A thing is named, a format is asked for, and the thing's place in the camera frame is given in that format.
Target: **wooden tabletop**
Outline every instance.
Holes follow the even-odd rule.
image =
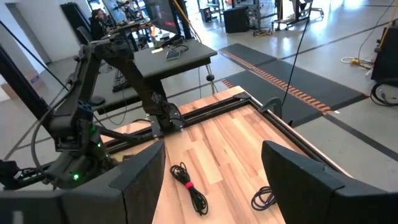
[[[180,110],[188,113],[242,91],[237,86],[183,105]],[[116,131],[132,133],[145,127],[148,123],[137,122]],[[153,223],[284,223],[277,205],[263,212],[253,210],[250,205],[260,187],[268,185],[261,162],[263,140],[274,141],[303,154],[249,105],[167,136],[164,181]],[[114,157],[121,161],[123,155],[137,154],[154,141]],[[187,166],[195,188],[207,198],[207,215],[201,217],[194,211],[188,190],[171,176],[170,166],[180,162]]]

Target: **red cable tie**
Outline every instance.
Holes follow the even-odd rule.
[[[189,190],[189,188],[191,188],[191,187],[193,187],[193,183],[192,182],[189,181],[188,183],[185,184],[185,188],[187,190]]]

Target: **gray floor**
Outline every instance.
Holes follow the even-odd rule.
[[[325,18],[321,20],[316,12],[313,13],[313,19],[300,49],[303,53],[298,56],[296,66],[368,94],[374,82],[365,76],[366,71],[359,67],[343,64],[340,60],[342,57],[358,56],[360,45],[371,33],[371,28],[376,25],[377,20],[386,10],[386,7],[379,6],[388,6],[390,3],[390,0],[315,1],[314,6],[321,6],[325,10]],[[391,14],[392,8],[381,19],[380,24],[387,22]],[[304,28],[304,23],[302,23],[292,27],[291,30],[276,32],[273,36],[253,37],[252,32],[226,34],[222,22],[214,21],[203,25],[198,16],[192,17],[192,23],[200,33],[202,41],[215,50],[240,43],[266,54],[283,58],[288,63],[294,61],[292,55],[297,50]],[[376,39],[381,36],[381,31],[382,27],[377,28],[364,44],[361,58],[373,56],[373,48]],[[64,81],[67,75],[73,71],[74,65],[75,62],[68,58],[51,64],[49,69]],[[243,70],[221,55],[212,58],[211,68],[216,79]],[[203,85],[206,84],[206,73],[204,68],[201,68],[200,71],[200,80]],[[41,89],[39,94],[46,102],[50,103],[59,93],[61,87],[48,73],[42,74],[42,78],[47,87]],[[175,95],[195,88],[199,85],[198,69],[167,78],[162,82],[168,95]],[[219,91],[226,89],[221,82],[218,82],[216,86]],[[398,91],[389,91],[392,94],[395,93],[395,96],[398,95]],[[210,94],[209,86],[201,89],[202,97]],[[170,101],[182,105],[199,98],[199,89],[195,89],[172,97]],[[131,109],[139,106],[139,104],[130,105],[127,108]],[[108,116],[121,113],[121,115],[112,118],[114,123],[119,123],[123,119],[123,112],[124,108],[121,108],[109,113]],[[31,134],[27,134],[25,139],[19,141],[21,136],[35,122],[33,115],[18,100],[0,103],[0,114],[2,114],[0,116],[0,140],[2,143],[0,157],[4,158],[9,155],[11,149],[15,148],[17,150],[9,155],[8,159],[16,160],[21,167],[33,166],[30,147],[28,146]],[[383,146],[398,152],[398,139],[396,138],[397,108],[380,107],[370,100],[364,100],[342,108],[332,116]],[[128,112],[120,125],[115,125],[108,119],[104,120],[103,124],[109,129],[113,129],[128,124],[136,118],[143,117],[143,110],[137,109]],[[398,162],[329,120],[318,118],[297,127],[297,131],[355,178],[385,190],[398,190]],[[48,133],[41,129],[37,139],[46,139],[48,136]],[[37,148],[41,163],[50,162],[57,156],[51,140],[38,143]],[[33,188],[47,189],[48,186],[37,184]]]

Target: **orange and black tape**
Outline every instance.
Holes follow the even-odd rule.
[[[252,72],[254,72],[255,74],[259,75],[265,81],[267,81],[267,82],[273,84],[274,86],[286,91],[286,89],[288,87],[287,83],[285,83],[282,80],[279,80],[278,78],[272,76],[270,73],[267,73],[267,72],[261,70],[260,68],[257,68],[253,64],[251,64],[251,63],[239,58],[236,55],[233,55],[233,54],[231,54],[231,53],[229,53],[229,52],[227,52],[225,50],[220,50],[220,51],[222,53],[226,54],[229,58],[235,60],[236,62],[238,62],[241,65],[245,66],[246,68],[250,69]],[[231,86],[231,84],[228,81],[226,81],[226,80],[223,80],[223,83],[226,86],[228,86],[226,83],[228,83],[229,86]],[[292,85],[289,86],[288,93],[290,95],[298,98],[302,102],[304,102],[304,103],[312,106],[313,108],[317,109],[323,115],[326,115],[326,114],[328,114],[331,111],[331,108],[329,106],[327,106],[327,105],[321,103],[320,101],[314,99],[312,96],[309,96],[309,95],[305,94],[304,92],[300,91],[299,89],[294,88]]]

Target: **person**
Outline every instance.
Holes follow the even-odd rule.
[[[91,36],[93,40],[101,40],[103,36],[111,31],[111,26],[106,22],[106,14],[102,9],[95,9],[91,12]]]

